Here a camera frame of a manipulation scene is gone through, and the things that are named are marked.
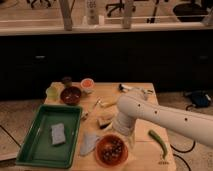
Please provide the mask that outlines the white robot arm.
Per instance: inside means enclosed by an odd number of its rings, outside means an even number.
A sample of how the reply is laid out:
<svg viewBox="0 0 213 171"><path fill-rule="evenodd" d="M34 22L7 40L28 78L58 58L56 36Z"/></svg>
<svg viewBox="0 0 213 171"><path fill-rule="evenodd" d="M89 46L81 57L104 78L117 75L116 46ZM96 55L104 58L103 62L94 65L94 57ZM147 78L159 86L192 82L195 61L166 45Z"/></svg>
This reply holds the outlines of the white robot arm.
<svg viewBox="0 0 213 171"><path fill-rule="evenodd" d="M136 120L142 119L213 148L213 116L148 102L138 89L122 94L118 98L117 109L112 126L124 136L131 135Z"/></svg>

